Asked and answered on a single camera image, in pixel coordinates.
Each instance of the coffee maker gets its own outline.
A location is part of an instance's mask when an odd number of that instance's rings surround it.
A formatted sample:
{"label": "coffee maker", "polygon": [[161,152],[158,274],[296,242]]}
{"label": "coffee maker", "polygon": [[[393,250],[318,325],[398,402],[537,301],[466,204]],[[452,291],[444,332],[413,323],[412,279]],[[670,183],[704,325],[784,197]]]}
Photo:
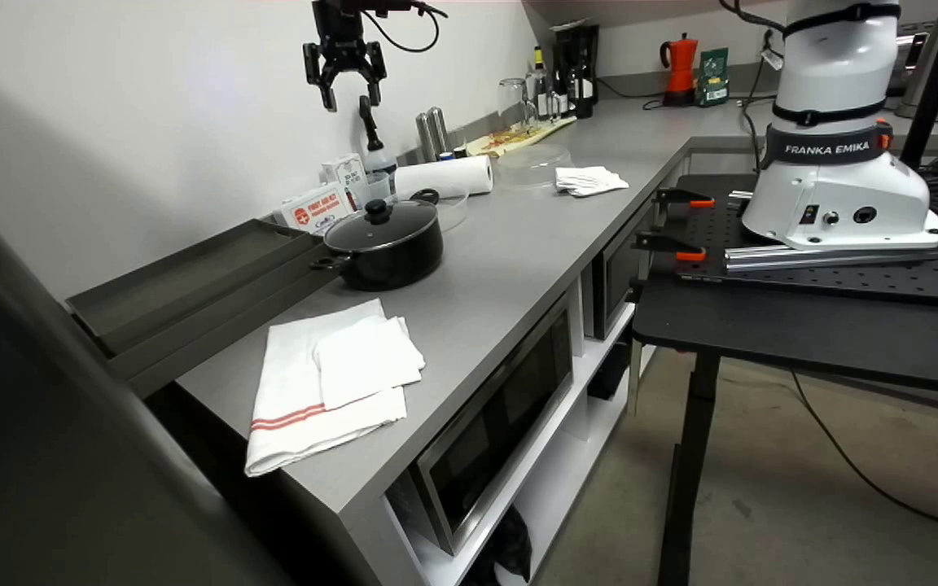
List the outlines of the coffee maker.
{"label": "coffee maker", "polygon": [[553,26],[553,90],[567,93],[567,107],[576,118],[594,118],[595,90],[595,59],[601,59],[601,26],[571,24]]}

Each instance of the gray countertop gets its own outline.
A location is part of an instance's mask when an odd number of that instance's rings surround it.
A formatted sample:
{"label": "gray countertop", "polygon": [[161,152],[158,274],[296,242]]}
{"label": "gray countertop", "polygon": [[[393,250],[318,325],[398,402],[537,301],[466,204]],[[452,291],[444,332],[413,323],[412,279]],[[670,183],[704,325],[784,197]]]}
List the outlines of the gray countertop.
{"label": "gray countertop", "polygon": [[[694,137],[747,137],[736,109],[736,104],[643,109],[635,100],[606,100],[595,118],[572,122],[532,152],[501,158],[495,193],[472,197],[466,222],[444,235],[444,267],[425,283],[381,294],[389,317],[404,317],[412,338],[427,353],[425,382],[407,386],[407,420],[286,465],[286,476],[335,515],[360,498],[378,498],[576,279]],[[757,104],[753,113],[763,129],[770,104]],[[624,177],[630,193],[556,197],[551,187],[529,184],[521,172],[544,155],[571,155],[572,166],[608,166]],[[372,297],[331,283],[274,323],[344,309],[362,298]],[[256,330],[179,384],[248,437],[264,349],[266,330]]]}

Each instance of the white napkin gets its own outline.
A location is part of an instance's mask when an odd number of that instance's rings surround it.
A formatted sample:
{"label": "white napkin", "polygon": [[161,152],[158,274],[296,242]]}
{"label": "white napkin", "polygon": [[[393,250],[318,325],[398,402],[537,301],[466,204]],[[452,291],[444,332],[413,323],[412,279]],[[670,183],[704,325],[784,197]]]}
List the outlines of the white napkin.
{"label": "white napkin", "polygon": [[404,318],[367,317],[317,346],[322,402],[329,409],[425,376]]}
{"label": "white napkin", "polygon": [[556,187],[572,197],[594,197],[603,193],[622,193],[630,183],[606,166],[556,166]]}
{"label": "white napkin", "polygon": [[[266,476],[296,459],[341,446],[390,420],[407,416],[404,386],[393,382],[376,384],[372,394],[354,394],[341,386],[344,397],[351,401],[322,397],[322,382],[325,376],[335,382],[335,374],[322,374],[317,349],[329,342],[329,336],[367,332],[367,330],[344,332],[360,323],[367,323],[372,336],[381,336],[381,330],[389,332],[402,330],[407,338],[404,318],[389,325],[390,318],[383,318],[378,298],[351,307],[344,311],[284,323],[269,330],[264,374],[262,374],[262,386],[253,397],[250,437],[248,437],[248,461],[245,461],[248,479]],[[413,346],[412,346],[413,349],[412,353],[407,346],[404,346],[404,368],[407,363],[421,368],[425,357],[416,353]]]}

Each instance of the floor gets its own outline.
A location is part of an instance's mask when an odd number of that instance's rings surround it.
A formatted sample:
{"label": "floor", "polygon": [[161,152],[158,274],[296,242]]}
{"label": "floor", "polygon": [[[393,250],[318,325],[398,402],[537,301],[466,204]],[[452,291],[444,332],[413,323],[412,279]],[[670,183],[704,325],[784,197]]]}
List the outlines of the floor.
{"label": "floor", "polygon": [[[541,586],[659,578],[664,480],[682,432],[690,353],[659,351],[571,522]],[[881,485],[938,511],[938,409],[801,376],[843,450]],[[694,518],[694,586],[938,586],[938,524],[854,479],[791,376],[723,362]]]}

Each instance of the white robot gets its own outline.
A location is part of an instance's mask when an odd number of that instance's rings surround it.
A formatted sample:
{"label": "white robot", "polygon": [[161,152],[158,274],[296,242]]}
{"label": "white robot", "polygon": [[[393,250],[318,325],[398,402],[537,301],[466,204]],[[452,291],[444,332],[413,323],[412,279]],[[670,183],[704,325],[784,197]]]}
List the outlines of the white robot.
{"label": "white robot", "polygon": [[938,246],[925,179],[881,122],[895,60],[898,0],[796,0],[766,133],[766,169],[742,223],[770,246],[728,261]]}

